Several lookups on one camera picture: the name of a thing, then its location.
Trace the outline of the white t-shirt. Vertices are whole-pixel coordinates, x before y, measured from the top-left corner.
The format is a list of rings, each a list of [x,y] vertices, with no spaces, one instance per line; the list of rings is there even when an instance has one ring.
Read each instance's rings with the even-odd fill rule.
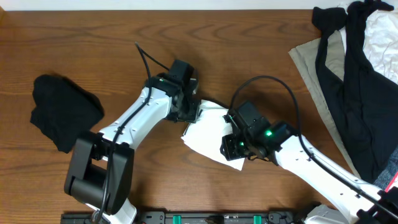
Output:
[[[181,139],[195,152],[241,171],[244,159],[228,161],[220,152],[222,137],[232,133],[231,125],[223,118],[227,112],[226,108],[215,102],[202,100],[197,121],[187,126]]]

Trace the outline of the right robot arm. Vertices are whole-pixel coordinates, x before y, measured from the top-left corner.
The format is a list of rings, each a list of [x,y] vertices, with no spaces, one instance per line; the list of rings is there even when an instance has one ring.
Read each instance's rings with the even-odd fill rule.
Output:
[[[397,188],[384,191],[357,178],[311,145],[285,121],[271,124],[249,101],[223,116],[232,127],[222,138],[228,161],[260,159],[311,185],[348,223],[397,223]]]

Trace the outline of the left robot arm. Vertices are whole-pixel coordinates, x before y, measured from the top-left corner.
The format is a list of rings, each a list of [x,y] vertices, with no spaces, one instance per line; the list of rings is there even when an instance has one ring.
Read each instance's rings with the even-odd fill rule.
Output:
[[[199,113],[195,69],[175,60],[168,72],[148,78],[140,97],[116,121],[98,133],[77,138],[64,191],[94,210],[67,213],[61,223],[134,223],[129,201],[134,153],[161,120],[195,123]]]

